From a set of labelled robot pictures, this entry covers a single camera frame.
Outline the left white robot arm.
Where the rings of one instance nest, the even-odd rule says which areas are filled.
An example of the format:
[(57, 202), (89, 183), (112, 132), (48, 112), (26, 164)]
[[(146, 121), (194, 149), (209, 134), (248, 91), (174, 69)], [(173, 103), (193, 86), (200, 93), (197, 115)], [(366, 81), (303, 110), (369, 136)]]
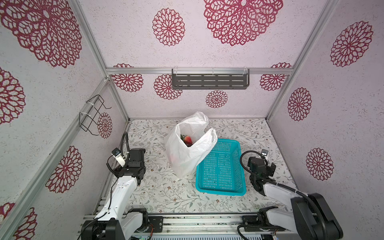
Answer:
[(125, 157), (118, 148), (112, 151), (119, 165), (112, 169), (107, 163), (109, 171), (117, 177), (110, 190), (110, 199), (93, 220), (84, 222), (79, 240), (129, 240), (136, 231), (148, 229), (145, 208), (132, 209), (125, 214), (126, 205), (146, 172), (145, 152), (144, 148), (135, 148)]

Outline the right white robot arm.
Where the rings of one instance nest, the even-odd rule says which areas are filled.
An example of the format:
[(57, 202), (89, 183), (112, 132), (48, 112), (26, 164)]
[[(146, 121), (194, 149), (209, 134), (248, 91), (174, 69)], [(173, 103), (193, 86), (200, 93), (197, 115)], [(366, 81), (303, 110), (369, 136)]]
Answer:
[[(245, 155), (250, 154), (247, 164)], [(249, 226), (259, 229), (288, 230), (302, 240), (340, 240), (344, 236), (325, 198), (318, 194), (305, 194), (292, 187), (278, 183), (274, 176), (276, 165), (269, 164), (266, 152), (246, 151), (241, 155), (243, 169), (250, 173), (253, 188), (264, 197), (272, 198), (287, 207), (260, 209), (257, 218)]]

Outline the white plastic bag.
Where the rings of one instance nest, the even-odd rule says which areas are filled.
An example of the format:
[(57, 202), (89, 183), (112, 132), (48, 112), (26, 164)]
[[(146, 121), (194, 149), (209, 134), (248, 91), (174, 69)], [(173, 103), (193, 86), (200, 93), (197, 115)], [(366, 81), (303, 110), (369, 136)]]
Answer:
[[(196, 112), (176, 124), (165, 138), (166, 156), (177, 178), (193, 175), (218, 142), (216, 130), (206, 130), (208, 124), (209, 118)], [(187, 147), (181, 135), (190, 136), (193, 145)]]

